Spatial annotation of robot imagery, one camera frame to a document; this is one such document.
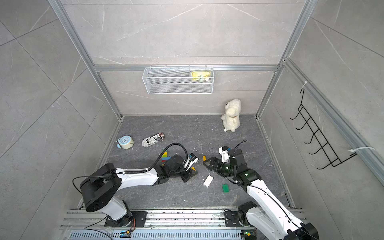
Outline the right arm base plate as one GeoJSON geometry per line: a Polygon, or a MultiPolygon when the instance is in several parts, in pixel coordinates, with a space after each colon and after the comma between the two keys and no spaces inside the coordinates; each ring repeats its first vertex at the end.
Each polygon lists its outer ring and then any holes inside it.
{"type": "Polygon", "coordinates": [[[235,228],[235,227],[252,227],[248,222],[246,212],[243,210],[232,211],[229,209],[225,209],[223,211],[225,217],[225,224],[227,228],[235,228]]]}

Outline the white long lego brick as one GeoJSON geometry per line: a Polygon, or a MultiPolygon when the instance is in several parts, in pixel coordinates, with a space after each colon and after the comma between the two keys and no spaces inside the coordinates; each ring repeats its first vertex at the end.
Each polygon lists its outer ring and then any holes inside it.
{"type": "Polygon", "coordinates": [[[210,184],[212,183],[213,179],[214,178],[211,175],[208,175],[207,178],[205,179],[204,183],[203,183],[203,186],[208,188],[210,186],[210,184]]]}

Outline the small toy car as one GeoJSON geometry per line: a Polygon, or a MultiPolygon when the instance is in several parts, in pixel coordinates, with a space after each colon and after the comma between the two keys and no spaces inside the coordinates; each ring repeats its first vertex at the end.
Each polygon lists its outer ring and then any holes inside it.
{"type": "Polygon", "coordinates": [[[158,133],[152,137],[147,137],[144,140],[142,140],[142,146],[147,148],[154,144],[157,144],[161,142],[164,139],[165,135],[163,133],[158,133]]]}

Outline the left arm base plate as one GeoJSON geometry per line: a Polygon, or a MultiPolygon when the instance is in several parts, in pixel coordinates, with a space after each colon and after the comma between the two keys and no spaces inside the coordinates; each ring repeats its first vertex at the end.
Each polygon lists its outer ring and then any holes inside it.
{"type": "Polygon", "coordinates": [[[136,228],[143,228],[145,226],[147,214],[148,212],[146,211],[133,211],[117,221],[114,221],[110,216],[107,216],[104,226],[112,228],[130,228],[136,226],[136,228]]]}

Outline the white plush toy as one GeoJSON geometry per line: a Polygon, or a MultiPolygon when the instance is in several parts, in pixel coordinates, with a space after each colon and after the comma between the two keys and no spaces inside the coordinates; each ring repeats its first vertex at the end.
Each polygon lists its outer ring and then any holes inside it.
{"type": "Polygon", "coordinates": [[[241,101],[239,99],[231,100],[225,104],[225,114],[221,116],[224,131],[235,132],[240,127],[241,101]]]}

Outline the yellow sponge in basket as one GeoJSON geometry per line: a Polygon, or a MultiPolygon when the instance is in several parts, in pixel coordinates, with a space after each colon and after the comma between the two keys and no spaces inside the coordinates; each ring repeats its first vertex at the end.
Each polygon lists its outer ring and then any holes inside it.
{"type": "Polygon", "coordinates": [[[191,71],[189,73],[192,81],[206,81],[208,82],[212,77],[211,71],[191,71]]]}

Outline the tape roll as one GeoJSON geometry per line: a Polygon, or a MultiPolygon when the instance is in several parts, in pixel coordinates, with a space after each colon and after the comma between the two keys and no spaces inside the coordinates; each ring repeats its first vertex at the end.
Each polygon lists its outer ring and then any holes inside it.
{"type": "Polygon", "coordinates": [[[119,149],[130,149],[132,146],[134,145],[134,140],[132,139],[131,136],[123,136],[121,138],[118,139],[117,141],[117,147],[119,149]]]}

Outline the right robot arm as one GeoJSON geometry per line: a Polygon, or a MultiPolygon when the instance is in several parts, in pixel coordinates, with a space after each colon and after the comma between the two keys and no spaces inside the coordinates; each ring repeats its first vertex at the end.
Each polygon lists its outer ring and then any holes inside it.
{"type": "Polygon", "coordinates": [[[292,214],[267,187],[262,177],[250,169],[244,154],[236,145],[219,148],[222,158],[211,157],[203,162],[210,171],[226,178],[253,198],[238,208],[239,223],[257,228],[269,240],[318,240],[319,233],[311,224],[304,224],[292,214]]]}

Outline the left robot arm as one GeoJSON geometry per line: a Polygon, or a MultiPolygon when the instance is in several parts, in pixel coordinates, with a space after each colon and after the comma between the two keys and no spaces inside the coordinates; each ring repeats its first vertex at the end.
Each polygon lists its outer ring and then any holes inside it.
{"type": "Polygon", "coordinates": [[[193,153],[186,153],[184,157],[174,155],[164,163],[161,162],[163,154],[173,146],[186,152],[182,144],[172,143],[148,168],[129,170],[105,164],[90,176],[82,176],[83,181],[75,189],[82,195],[86,211],[104,213],[108,227],[134,227],[136,219],[127,202],[115,196],[118,191],[137,186],[156,186],[177,177],[186,183],[197,174],[193,165],[199,159],[193,153]]]}

